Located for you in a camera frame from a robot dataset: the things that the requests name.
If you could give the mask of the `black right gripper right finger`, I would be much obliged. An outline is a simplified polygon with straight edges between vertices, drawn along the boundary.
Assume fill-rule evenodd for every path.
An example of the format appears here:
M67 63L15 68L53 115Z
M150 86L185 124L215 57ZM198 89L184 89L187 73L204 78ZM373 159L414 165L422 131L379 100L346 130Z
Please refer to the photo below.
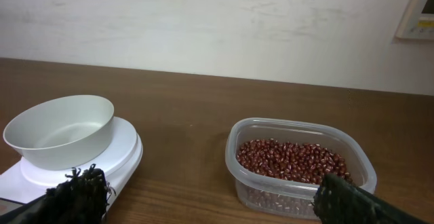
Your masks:
M327 174L313 199L323 224L427 224L335 174Z

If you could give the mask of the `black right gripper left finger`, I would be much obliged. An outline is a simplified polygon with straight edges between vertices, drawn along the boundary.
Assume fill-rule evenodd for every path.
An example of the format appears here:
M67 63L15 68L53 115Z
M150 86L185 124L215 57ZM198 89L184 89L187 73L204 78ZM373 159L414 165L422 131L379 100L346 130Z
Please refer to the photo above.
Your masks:
M1 223L19 224L102 224L106 221L109 198L116 194L104 171L92 164L73 168L67 181L46 190L28 204L1 216Z

